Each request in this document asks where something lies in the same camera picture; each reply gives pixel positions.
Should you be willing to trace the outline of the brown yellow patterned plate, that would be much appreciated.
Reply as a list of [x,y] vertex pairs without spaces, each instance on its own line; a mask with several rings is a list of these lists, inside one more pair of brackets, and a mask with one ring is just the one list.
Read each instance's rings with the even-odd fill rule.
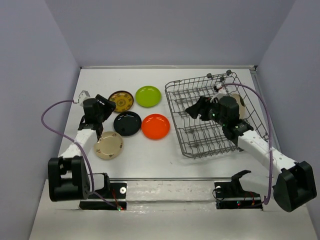
[[116,107],[114,112],[116,113],[126,112],[134,105],[133,95],[125,90],[119,90],[112,93],[108,100],[115,103]]

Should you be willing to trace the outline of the cream plate with black blot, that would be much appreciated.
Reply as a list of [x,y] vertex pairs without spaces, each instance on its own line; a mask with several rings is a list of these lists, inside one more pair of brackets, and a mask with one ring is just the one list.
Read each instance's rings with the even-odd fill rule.
[[246,114],[246,105],[245,105],[244,99],[239,94],[236,94],[236,93],[232,94],[231,97],[234,98],[236,100],[236,103],[238,104],[239,118],[244,119]]

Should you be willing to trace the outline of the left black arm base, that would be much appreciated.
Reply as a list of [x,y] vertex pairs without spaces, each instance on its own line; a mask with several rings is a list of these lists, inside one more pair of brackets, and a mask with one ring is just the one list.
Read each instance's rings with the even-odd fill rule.
[[79,202],[81,210],[91,211],[125,211],[127,209],[127,183],[114,181],[110,183],[110,190],[106,187],[96,190],[108,203],[97,195],[90,195],[88,199]]

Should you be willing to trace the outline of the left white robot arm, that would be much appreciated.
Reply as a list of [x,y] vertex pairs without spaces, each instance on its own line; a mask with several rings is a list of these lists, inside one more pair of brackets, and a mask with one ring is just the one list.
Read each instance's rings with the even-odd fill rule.
[[71,143],[58,157],[52,157],[47,164],[48,191],[53,202],[86,200],[93,195],[105,201],[111,185],[104,180],[94,182],[94,174],[88,153],[103,133],[103,123],[116,109],[113,101],[97,94],[91,97],[84,90],[72,104],[82,107],[83,116],[75,138],[64,133],[59,135]]

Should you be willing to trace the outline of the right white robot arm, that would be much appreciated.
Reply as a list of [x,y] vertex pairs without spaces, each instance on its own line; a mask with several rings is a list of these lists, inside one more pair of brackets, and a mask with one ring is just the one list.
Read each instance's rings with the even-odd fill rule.
[[240,118],[240,106],[232,96],[211,99],[201,96],[186,113],[191,118],[214,121],[221,125],[224,136],[234,145],[249,153],[269,171],[268,180],[254,177],[249,170],[232,176],[230,190],[235,196],[254,192],[267,205],[274,199],[278,206],[292,212],[317,197],[312,166],[306,161],[297,162],[265,141]]

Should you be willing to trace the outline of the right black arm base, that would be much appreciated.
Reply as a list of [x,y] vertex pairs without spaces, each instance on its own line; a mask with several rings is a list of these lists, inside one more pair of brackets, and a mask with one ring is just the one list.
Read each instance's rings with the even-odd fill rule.
[[242,170],[231,177],[230,181],[214,183],[212,196],[216,200],[218,210],[263,209],[263,201],[258,193],[245,191],[240,179],[250,174],[250,170]]

